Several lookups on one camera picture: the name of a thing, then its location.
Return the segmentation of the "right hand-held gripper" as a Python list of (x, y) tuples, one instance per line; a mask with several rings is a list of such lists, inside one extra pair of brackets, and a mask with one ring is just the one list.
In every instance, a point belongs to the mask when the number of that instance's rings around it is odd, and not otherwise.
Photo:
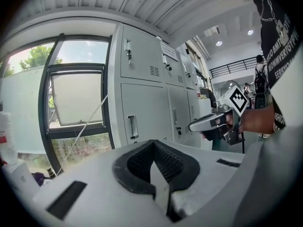
[[(248, 99), (237, 85), (228, 89), (216, 102), (214, 113), (203, 116), (188, 126), (191, 132), (201, 132), (208, 141), (224, 139), (229, 145), (244, 140), (240, 138), (241, 116)], [(233, 113), (233, 127), (226, 124), (226, 114)]]

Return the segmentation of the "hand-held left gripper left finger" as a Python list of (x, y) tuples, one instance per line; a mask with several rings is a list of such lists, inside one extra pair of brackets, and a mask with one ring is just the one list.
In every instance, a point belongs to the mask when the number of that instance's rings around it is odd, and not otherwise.
[(113, 163), (143, 143), (99, 153), (55, 177), (41, 188), (34, 203), (46, 210), (74, 181), (86, 184), (64, 220), (69, 227), (170, 227), (171, 220), (151, 195), (135, 194), (114, 177)]

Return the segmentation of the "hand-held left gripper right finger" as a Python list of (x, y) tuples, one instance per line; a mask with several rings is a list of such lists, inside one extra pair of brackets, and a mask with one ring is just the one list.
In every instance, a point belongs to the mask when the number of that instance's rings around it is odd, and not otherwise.
[(244, 155), (153, 142), (155, 223), (233, 223), (240, 204), (226, 191)]

